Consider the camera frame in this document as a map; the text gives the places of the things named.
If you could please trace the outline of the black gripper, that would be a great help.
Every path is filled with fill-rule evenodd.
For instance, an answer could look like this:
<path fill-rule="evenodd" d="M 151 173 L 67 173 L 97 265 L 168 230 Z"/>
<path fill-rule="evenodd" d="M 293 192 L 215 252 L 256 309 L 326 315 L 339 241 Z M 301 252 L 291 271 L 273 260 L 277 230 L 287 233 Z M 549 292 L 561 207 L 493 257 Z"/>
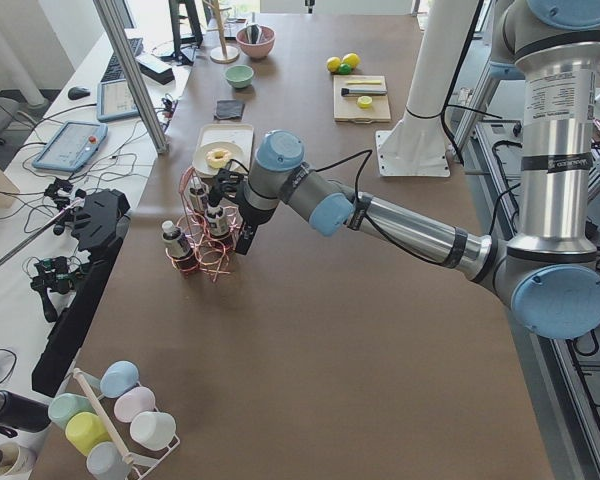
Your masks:
<path fill-rule="evenodd" d="M 235 243 L 235 252 L 246 255 L 260 225 L 267 223 L 278 206 L 277 197 L 265 197 L 249 184 L 245 174 L 221 168 L 213 177 L 209 206 L 216 207 L 222 199 L 238 207 L 242 223 Z"/>

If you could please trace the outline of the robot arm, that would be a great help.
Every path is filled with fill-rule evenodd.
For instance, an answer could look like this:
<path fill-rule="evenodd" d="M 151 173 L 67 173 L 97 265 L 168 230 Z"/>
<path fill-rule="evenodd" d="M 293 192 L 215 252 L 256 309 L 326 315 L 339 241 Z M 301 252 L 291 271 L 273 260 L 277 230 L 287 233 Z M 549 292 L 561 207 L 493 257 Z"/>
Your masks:
<path fill-rule="evenodd" d="M 510 240 L 476 236 L 325 179 L 290 132 L 267 133 L 245 174 L 220 170 L 209 201 L 233 202 L 246 253 L 286 204 L 325 236 L 347 227 L 426 263 L 456 269 L 495 294 L 532 333 L 574 339 L 600 324 L 600 275 L 585 234 L 593 165 L 600 1 L 501 1 L 492 57 L 525 79 L 519 226 Z"/>

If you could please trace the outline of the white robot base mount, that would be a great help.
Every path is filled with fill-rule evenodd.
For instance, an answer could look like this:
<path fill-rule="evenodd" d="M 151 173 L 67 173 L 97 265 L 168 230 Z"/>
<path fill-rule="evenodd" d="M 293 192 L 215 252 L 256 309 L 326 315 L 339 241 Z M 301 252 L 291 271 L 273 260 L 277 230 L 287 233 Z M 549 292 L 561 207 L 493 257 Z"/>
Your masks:
<path fill-rule="evenodd" d="M 480 1 L 435 1 L 428 15 L 405 112 L 376 140 L 384 177 L 448 177 L 449 140 L 442 121 L 465 45 L 473 38 Z"/>

